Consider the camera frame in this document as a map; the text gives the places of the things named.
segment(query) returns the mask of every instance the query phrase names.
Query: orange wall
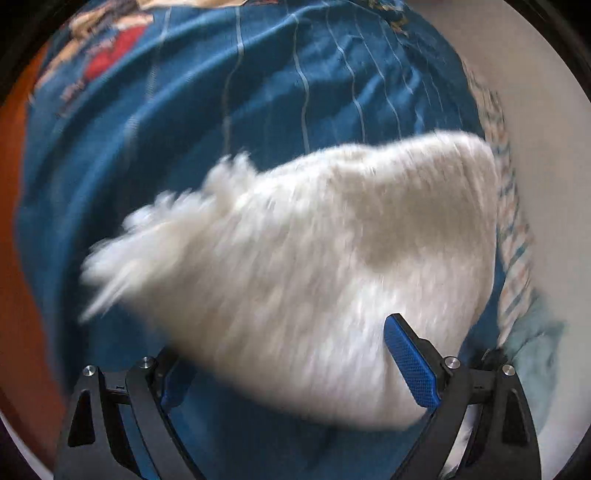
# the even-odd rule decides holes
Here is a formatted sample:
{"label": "orange wall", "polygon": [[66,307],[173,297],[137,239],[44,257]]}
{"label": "orange wall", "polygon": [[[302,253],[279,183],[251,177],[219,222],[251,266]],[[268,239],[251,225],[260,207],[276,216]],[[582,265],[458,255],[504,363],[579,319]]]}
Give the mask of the orange wall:
{"label": "orange wall", "polygon": [[25,104],[43,51],[0,107],[0,409],[29,448],[53,464],[64,405],[46,364],[39,313],[20,271],[12,220],[25,134]]}

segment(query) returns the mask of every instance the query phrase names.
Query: blue bedsheet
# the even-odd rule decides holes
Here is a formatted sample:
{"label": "blue bedsheet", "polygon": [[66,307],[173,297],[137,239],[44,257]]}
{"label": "blue bedsheet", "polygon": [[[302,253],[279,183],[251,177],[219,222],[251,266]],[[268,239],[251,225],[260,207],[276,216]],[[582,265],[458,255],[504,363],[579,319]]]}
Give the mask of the blue bedsheet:
{"label": "blue bedsheet", "polygon": [[[345,142],[436,128],[483,135],[456,53],[400,1],[140,10],[112,0],[84,14],[91,27],[56,35],[34,92],[16,225],[66,391],[86,364],[127,369],[166,342],[119,306],[78,323],[92,294],[79,284],[89,248],[157,193],[198,189],[220,156],[242,150],[265,170]],[[498,264],[496,276],[466,357],[495,345]],[[209,480],[389,479],[423,426],[311,424],[195,368],[171,383],[182,403],[170,416]],[[154,478],[137,432],[129,435]]]}

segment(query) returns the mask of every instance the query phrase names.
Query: metal screw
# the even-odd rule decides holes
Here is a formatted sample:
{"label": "metal screw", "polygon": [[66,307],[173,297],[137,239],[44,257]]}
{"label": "metal screw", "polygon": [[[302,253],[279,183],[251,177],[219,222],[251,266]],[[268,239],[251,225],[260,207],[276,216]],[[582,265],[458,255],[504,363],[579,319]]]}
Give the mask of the metal screw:
{"label": "metal screw", "polygon": [[447,356],[445,359],[445,364],[446,364],[446,367],[448,367],[452,370],[460,368],[460,365],[461,365],[460,361],[454,356]]}
{"label": "metal screw", "polygon": [[503,365],[503,373],[507,377],[512,377],[513,375],[515,375],[515,368],[513,367],[513,365]]}
{"label": "metal screw", "polygon": [[94,365],[86,365],[82,369],[82,374],[85,377],[92,377],[92,375],[94,375],[95,373],[96,373],[96,367]]}
{"label": "metal screw", "polygon": [[139,362],[139,367],[148,369],[154,364],[154,359],[151,356],[145,356]]}

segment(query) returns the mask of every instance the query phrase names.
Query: red pattern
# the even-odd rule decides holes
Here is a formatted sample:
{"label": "red pattern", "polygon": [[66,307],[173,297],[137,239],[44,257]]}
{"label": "red pattern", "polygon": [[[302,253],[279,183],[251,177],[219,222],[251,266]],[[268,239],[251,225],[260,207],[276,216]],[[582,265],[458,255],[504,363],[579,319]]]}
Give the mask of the red pattern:
{"label": "red pattern", "polygon": [[133,48],[144,33],[146,25],[139,25],[119,32],[112,45],[99,50],[84,72],[87,82],[97,79]]}

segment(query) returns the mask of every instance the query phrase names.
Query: white fluffy pillow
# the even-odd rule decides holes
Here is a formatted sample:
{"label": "white fluffy pillow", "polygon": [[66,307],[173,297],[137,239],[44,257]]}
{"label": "white fluffy pillow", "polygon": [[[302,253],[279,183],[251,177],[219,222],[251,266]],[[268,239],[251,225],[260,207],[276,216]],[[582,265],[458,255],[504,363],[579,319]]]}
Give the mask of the white fluffy pillow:
{"label": "white fluffy pillow", "polygon": [[455,355],[491,293],[496,173],[479,138],[343,145],[257,173],[222,160],[98,245],[91,316],[122,300],[245,394],[313,419],[407,427],[416,405],[383,340],[399,312]]}

